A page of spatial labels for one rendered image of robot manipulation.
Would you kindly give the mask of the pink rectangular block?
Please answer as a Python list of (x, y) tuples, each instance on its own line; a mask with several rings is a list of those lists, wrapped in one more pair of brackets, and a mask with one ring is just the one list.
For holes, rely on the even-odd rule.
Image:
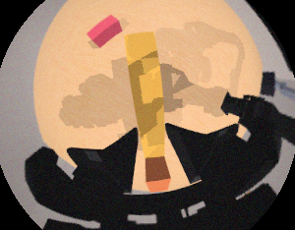
[(104, 44), (107, 44), (109, 39), (113, 39), (113, 36), (119, 35), (121, 31), (120, 22), (116, 20), (112, 14), (109, 14), (109, 17), (105, 20), (100, 21), (100, 24), (97, 24), (95, 28), (92, 28), (88, 32), (89, 39), (95, 41), (96, 45), (103, 47)]

